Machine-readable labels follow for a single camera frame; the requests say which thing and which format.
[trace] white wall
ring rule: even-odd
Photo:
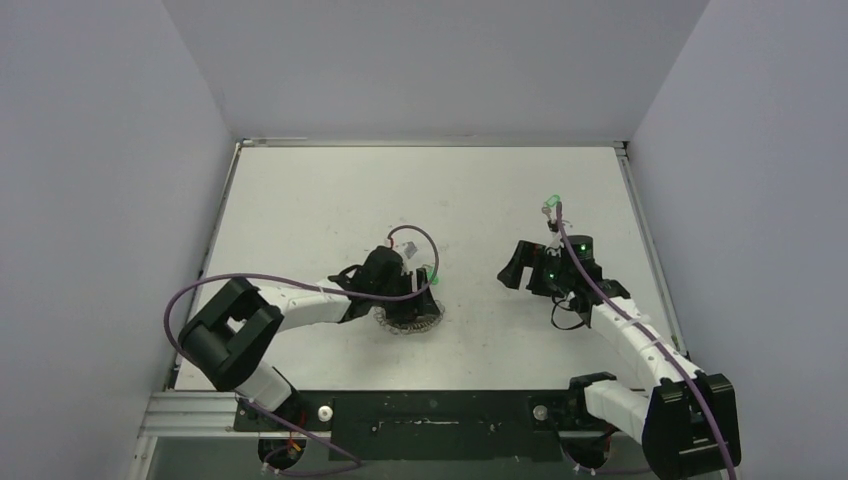
[[[630,144],[746,478],[845,478],[848,3],[713,0]]]
[[[230,135],[158,0],[3,0],[0,146],[0,478],[121,478]]]
[[[240,136],[630,138],[707,0],[165,0]]]

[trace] black mounting plate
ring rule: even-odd
[[[562,461],[559,434],[597,431],[606,422],[580,413],[579,390],[299,391],[304,428],[332,432],[333,443],[363,460],[488,460],[520,457]],[[318,408],[333,409],[321,422]],[[533,408],[548,410],[544,421]],[[285,430],[247,407],[235,416],[241,432]],[[331,460],[345,460],[331,452]]]

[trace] white table surface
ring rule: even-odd
[[[570,233],[595,238],[607,278],[631,292],[666,336],[636,217],[612,148],[283,147],[244,148],[208,275],[261,272],[316,281],[365,260],[388,230],[412,223],[442,258],[435,298],[442,322],[392,335],[371,316],[278,334],[265,360],[301,390],[553,389],[609,371],[637,386],[632,370],[593,331],[549,324],[551,301],[495,278],[518,240],[547,244],[541,203],[559,194]],[[401,232],[432,262],[427,242]],[[201,290],[202,305],[220,288]],[[563,312],[560,325],[577,317]],[[211,390],[183,362],[176,389]]]

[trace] small green object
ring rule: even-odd
[[[424,268],[427,270],[427,281],[430,282],[430,285],[438,285],[439,277],[433,276],[433,266],[432,265],[424,265]]]
[[[559,203],[559,195],[551,195],[551,198],[545,201],[545,206],[548,208],[554,208],[557,203]]]

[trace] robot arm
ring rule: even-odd
[[[736,400],[733,386],[721,374],[707,376],[680,355],[650,325],[617,281],[604,279],[595,262],[592,237],[568,236],[580,267],[593,283],[632,320],[608,306],[568,256],[562,236],[549,221],[551,245],[520,241],[509,264],[498,274],[507,288],[518,289],[524,268],[532,268],[526,288],[535,295],[569,299],[569,307],[583,323],[609,342],[636,373],[639,386],[650,397],[633,392],[610,374],[572,379],[571,387],[582,390],[585,411],[604,420],[642,445],[652,470],[661,478],[680,478],[724,467],[718,444],[704,413],[687,386],[689,380],[706,399],[734,465],[741,460]],[[656,340],[649,338],[648,332]],[[660,347],[671,352],[678,371]],[[688,376],[684,380],[680,372]]]
[[[399,302],[324,290],[397,297],[420,290],[426,278],[425,269],[406,271],[401,255],[384,246],[374,249],[363,265],[317,282],[317,292],[233,278],[186,324],[178,341],[218,391],[235,391],[283,418],[296,418],[301,413],[297,391],[262,361],[274,335],[314,323],[344,323],[373,306],[382,307],[395,327],[412,327],[421,318],[441,314],[429,289]]]

